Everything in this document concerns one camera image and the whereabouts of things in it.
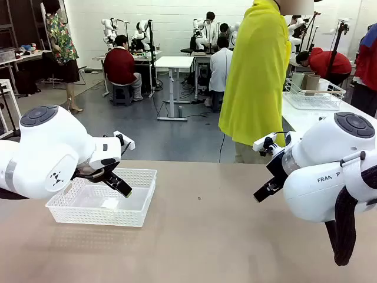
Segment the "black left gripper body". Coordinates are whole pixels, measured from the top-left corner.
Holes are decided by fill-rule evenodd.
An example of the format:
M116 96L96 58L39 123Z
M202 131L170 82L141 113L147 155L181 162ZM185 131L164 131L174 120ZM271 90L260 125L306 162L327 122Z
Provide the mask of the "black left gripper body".
M116 161L115 159L104 159L100 161L102 168L93 169L87 166L76 169L74 172L74 178L87 180L114 180L117 176L113 173L113 170L118 164L119 161Z

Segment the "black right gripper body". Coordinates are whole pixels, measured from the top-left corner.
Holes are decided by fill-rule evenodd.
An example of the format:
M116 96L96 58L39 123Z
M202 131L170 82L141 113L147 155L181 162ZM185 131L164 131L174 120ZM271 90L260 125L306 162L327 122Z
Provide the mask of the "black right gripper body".
M283 168L283 156L285 154L284 150L273 155L271 161L267 164L266 168L277 180L286 180L288 174Z

